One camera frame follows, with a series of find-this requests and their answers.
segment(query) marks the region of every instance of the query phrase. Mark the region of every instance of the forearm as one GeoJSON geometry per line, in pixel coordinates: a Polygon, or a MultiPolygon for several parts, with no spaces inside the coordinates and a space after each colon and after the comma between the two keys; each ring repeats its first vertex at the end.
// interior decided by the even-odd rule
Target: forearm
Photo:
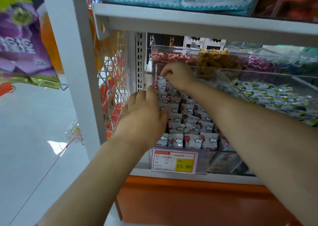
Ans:
{"type": "Polygon", "coordinates": [[[108,140],[38,225],[104,225],[122,184],[142,155],[137,146],[121,138],[108,140]]]}
{"type": "Polygon", "coordinates": [[[252,171],[304,225],[317,223],[317,130],[201,82],[185,93],[205,109],[252,171]]]}

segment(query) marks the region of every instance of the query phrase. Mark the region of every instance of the left hand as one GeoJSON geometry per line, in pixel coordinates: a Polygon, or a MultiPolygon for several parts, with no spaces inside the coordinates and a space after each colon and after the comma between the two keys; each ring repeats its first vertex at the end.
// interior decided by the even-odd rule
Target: left hand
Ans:
{"type": "Polygon", "coordinates": [[[114,137],[140,148],[145,153],[164,134],[169,110],[160,110],[153,86],[132,94],[122,109],[114,137]]]}

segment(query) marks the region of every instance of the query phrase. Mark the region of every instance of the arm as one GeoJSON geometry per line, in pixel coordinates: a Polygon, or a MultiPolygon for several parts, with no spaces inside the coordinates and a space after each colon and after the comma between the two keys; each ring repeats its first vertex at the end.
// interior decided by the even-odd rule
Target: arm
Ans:
{"type": "Polygon", "coordinates": [[[198,81],[180,63],[161,72],[211,116],[244,162],[303,225],[318,223],[318,131],[198,81]]]}
{"type": "Polygon", "coordinates": [[[160,111],[153,86],[134,93],[122,110],[114,136],[45,213],[38,226],[104,225],[126,178],[165,132],[168,111],[160,111]]]}

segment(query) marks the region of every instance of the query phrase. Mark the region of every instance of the price label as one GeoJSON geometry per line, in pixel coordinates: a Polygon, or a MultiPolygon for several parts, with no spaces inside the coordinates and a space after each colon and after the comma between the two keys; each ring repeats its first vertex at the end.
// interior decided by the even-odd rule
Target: price label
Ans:
{"type": "Polygon", "coordinates": [[[197,152],[155,149],[152,170],[195,174],[197,170],[197,159],[197,152]]]}

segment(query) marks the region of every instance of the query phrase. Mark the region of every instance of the hand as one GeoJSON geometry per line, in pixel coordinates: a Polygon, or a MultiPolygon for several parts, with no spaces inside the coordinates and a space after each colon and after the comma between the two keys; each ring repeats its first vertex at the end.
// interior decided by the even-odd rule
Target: hand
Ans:
{"type": "Polygon", "coordinates": [[[197,79],[190,66],[185,63],[169,63],[160,73],[174,88],[186,92],[187,88],[197,79]]]}
{"type": "Polygon", "coordinates": [[[114,137],[128,145],[139,147],[143,153],[152,148],[166,130],[169,110],[160,110],[153,86],[132,94],[122,109],[114,137]]]}

